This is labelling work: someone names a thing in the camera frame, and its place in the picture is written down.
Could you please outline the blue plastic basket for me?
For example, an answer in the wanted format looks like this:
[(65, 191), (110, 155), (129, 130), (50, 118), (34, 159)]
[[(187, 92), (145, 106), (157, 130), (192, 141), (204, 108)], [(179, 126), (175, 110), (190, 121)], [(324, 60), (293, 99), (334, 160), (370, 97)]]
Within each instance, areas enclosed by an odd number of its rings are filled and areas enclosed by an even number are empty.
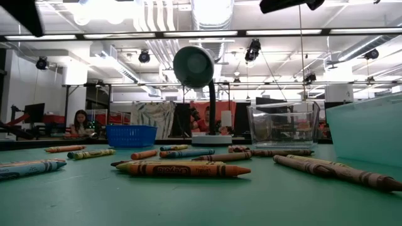
[(157, 127), (145, 125), (107, 125), (108, 144), (114, 148), (143, 148), (156, 140)]

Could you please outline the clear plastic container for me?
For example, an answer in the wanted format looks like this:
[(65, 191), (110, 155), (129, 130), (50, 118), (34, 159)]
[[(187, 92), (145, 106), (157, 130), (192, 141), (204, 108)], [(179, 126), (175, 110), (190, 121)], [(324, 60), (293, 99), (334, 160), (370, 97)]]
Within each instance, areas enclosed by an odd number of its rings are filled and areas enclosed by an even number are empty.
[(247, 108), (252, 145), (263, 149), (308, 149), (317, 143), (320, 107), (314, 101)]

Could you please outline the white sheet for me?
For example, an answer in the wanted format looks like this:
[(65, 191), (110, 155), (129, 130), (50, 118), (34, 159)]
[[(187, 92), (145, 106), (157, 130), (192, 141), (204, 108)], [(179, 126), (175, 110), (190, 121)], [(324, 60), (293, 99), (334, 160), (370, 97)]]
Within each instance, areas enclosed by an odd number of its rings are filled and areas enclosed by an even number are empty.
[(222, 127), (232, 126), (232, 112), (230, 110), (223, 110), (221, 112), (221, 126)]

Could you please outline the black monitor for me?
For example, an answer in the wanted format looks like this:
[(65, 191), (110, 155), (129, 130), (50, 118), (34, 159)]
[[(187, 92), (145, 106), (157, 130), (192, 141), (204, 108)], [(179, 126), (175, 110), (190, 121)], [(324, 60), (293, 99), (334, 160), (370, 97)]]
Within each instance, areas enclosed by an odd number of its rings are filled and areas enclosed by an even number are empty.
[(270, 99), (264, 97), (256, 97), (256, 109), (268, 114), (278, 114), (278, 113), (287, 113), (287, 107), (261, 107), (261, 105), (266, 104), (278, 104), (278, 103), (285, 103), (285, 100), (278, 100), (278, 99)]
[(25, 124), (43, 122), (45, 111), (45, 103), (31, 104), (24, 107), (24, 113), (29, 115), (29, 118), (24, 120)]

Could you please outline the thin metal rod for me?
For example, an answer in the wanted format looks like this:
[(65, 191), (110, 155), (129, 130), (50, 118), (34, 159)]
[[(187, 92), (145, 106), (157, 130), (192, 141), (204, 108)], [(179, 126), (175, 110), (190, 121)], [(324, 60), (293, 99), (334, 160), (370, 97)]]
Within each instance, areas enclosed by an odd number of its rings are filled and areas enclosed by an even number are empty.
[(306, 101), (306, 87), (305, 87), (305, 63), (304, 63), (304, 47), (303, 47), (303, 27), (302, 27), (302, 11), (301, 11), (301, 6), (298, 6), (298, 13), (299, 13), (299, 26), (300, 26), (300, 48), (301, 48), (301, 82), (302, 82), (302, 88), (303, 92), (301, 95), (302, 101)]

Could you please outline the black metal rack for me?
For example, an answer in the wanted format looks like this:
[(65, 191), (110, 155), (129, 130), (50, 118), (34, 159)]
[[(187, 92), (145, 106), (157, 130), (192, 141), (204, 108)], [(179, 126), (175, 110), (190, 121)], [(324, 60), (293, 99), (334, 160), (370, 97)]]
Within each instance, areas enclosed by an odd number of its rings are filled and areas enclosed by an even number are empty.
[(82, 87), (95, 87), (96, 89), (104, 88), (107, 87), (107, 94), (108, 94), (108, 101), (107, 101), (107, 109), (106, 109), (106, 116), (105, 116), (105, 125), (102, 126), (104, 129), (108, 124), (110, 124), (110, 109), (111, 109), (111, 94), (112, 94), (112, 85), (110, 83), (104, 83), (98, 81), (97, 83), (83, 83), (83, 84), (63, 84), (62, 87), (66, 88), (65, 91), (65, 110), (64, 110), (64, 122), (63, 126), (65, 128), (65, 131), (67, 131), (67, 120), (69, 119), (68, 117), (68, 105), (69, 105), (69, 97), (71, 94), (73, 94), (78, 88)]

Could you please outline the teal plastic bin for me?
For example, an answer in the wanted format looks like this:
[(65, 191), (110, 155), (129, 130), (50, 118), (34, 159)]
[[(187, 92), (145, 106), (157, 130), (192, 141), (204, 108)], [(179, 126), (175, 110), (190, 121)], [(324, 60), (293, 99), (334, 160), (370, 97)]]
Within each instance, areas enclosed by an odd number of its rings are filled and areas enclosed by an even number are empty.
[(402, 92), (326, 110), (340, 158), (402, 167)]

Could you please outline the red-orange backdrop cloth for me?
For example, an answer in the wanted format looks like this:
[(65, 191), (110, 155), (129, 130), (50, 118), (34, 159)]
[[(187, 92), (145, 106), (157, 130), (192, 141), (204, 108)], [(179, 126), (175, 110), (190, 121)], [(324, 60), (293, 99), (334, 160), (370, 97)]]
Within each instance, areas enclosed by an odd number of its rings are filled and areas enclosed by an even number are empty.
[[(192, 132), (200, 132), (198, 129), (194, 129), (194, 121), (198, 121), (204, 118), (205, 108), (209, 106), (210, 102), (194, 102), (190, 103), (190, 129)], [(222, 127), (221, 126), (221, 112), (223, 110), (230, 110), (232, 112), (232, 126), (231, 127)], [(234, 114), (236, 112), (236, 103), (228, 102), (228, 101), (218, 101), (215, 104), (215, 132), (218, 135), (231, 135), (234, 133)]]

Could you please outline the white box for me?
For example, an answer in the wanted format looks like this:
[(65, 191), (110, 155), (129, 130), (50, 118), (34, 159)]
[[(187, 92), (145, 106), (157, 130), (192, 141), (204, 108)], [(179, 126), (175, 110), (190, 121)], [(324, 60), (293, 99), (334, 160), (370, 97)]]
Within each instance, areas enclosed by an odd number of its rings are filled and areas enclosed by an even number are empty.
[(326, 102), (353, 102), (354, 91), (352, 84), (335, 84), (325, 87)]

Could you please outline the black overhead beam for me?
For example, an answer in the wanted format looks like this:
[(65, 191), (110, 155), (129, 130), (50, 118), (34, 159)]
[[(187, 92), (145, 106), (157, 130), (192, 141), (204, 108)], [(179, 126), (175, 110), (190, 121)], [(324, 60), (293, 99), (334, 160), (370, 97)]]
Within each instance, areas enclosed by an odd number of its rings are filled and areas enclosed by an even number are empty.
[(308, 28), (287, 30), (200, 30), (200, 31), (144, 31), (130, 33), (76, 33), (32, 35), (0, 35), (1, 42), (48, 41), (104, 41), (104, 40), (163, 40), (190, 38), (262, 38), (294, 36), (369, 36), (402, 35), (402, 27), (384, 28)]

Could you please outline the grey patterned cloth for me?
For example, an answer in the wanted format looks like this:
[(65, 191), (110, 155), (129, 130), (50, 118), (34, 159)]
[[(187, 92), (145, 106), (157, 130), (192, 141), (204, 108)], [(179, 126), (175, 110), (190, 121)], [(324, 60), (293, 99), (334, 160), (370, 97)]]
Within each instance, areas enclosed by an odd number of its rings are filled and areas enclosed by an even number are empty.
[(135, 102), (131, 106), (131, 125), (157, 127), (156, 139), (168, 138), (175, 116), (174, 102)]

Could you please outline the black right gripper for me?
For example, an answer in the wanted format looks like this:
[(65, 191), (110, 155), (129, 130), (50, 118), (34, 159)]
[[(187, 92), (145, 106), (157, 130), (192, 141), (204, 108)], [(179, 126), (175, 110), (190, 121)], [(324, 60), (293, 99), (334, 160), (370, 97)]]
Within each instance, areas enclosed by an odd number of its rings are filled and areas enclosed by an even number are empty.
[(263, 14), (290, 8), (300, 4), (307, 4), (311, 11), (319, 8), (325, 0), (261, 0), (259, 3), (260, 10)]

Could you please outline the black panel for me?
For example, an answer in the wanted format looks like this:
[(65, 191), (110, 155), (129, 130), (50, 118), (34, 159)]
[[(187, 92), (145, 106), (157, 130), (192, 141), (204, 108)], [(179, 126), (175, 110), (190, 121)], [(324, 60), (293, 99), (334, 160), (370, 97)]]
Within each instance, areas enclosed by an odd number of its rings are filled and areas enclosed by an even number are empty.
[(190, 137), (190, 104), (177, 103), (174, 111), (173, 125), (170, 136)]
[(234, 117), (234, 134), (236, 136), (243, 136), (245, 133), (249, 133), (247, 107), (250, 105), (250, 102), (236, 103), (236, 112)]

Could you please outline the person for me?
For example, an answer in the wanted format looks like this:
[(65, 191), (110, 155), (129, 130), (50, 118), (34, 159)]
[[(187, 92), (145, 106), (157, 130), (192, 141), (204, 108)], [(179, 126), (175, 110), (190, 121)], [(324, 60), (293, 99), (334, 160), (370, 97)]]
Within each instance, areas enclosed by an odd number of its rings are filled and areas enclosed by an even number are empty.
[(209, 122), (210, 122), (210, 107), (207, 106), (204, 112), (204, 118), (194, 121), (194, 129), (198, 129), (200, 132), (209, 132)]
[(78, 110), (75, 113), (73, 124), (70, 125), (70, 133), (73, 136), (90, 136), (95, 131), (90, 128), (89, 121), (87, 119), (87, 113), (84, 110)]

